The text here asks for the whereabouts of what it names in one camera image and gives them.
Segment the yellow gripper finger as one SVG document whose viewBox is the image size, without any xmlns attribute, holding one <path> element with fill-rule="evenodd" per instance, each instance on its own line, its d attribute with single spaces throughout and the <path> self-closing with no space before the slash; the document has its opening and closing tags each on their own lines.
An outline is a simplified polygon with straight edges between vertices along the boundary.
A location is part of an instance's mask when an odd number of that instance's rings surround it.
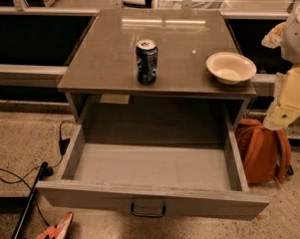
<svg viewBox="0 0 300 239">
<path fill-rule="evenodd" d="M 285 23 L 282 22 L 272 28 L 262 39 L 261 45 L 271 49 L 279 47 L 281 45 L 284 27 Z"/>
<path fill-rule="evenodd" d="M 272 130 L 287 128 L 300 116 L 300 65 L 276 74 L 273 97 L 263 125 Z"/>
</svg>

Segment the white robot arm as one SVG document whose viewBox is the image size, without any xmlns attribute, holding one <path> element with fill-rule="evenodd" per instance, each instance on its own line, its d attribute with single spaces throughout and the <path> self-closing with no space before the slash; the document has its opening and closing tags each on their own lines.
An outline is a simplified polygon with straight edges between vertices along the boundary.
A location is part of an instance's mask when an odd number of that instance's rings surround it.
<svg viewBox="0 0 300 239">
<path fill-rule="evenodd" d="M 292 64 L 286 74 L 276 75 L 274 101 L 263 122 L 268 129 L 286 128 L 300 116 L 300 2 L 293 6 L 285 22 L 264 36 L 261 45 L 280 47 L 282 58 Z"/>
</svg>

